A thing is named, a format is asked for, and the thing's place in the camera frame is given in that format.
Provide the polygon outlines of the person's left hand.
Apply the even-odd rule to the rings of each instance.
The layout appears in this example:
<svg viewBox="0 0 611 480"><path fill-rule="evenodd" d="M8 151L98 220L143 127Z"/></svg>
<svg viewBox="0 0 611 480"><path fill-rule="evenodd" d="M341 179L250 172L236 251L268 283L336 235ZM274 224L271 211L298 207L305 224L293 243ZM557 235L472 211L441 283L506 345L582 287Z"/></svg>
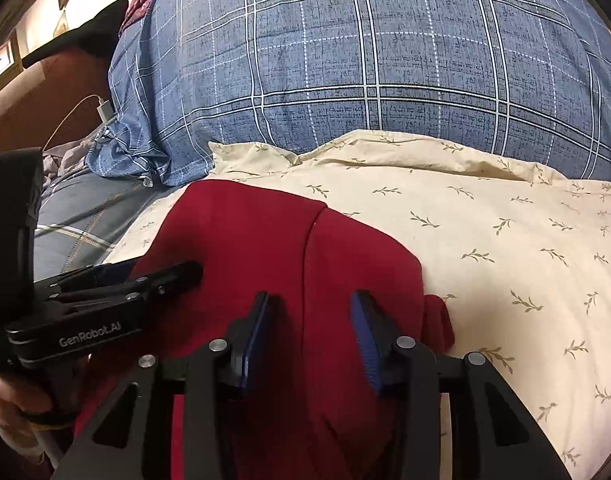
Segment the person's left hand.
<svg viewBox="0 0 611 480"><path fill-rule="evenodd" d="M78 414L85 399L91 357L89 354L69 363L58 377L58 404L71 418ZM50 412L54 408L52 400L54 397L34 382L0 374L0 436L14 452L34 465L40 464L46 454L28 415Z"/></svg>

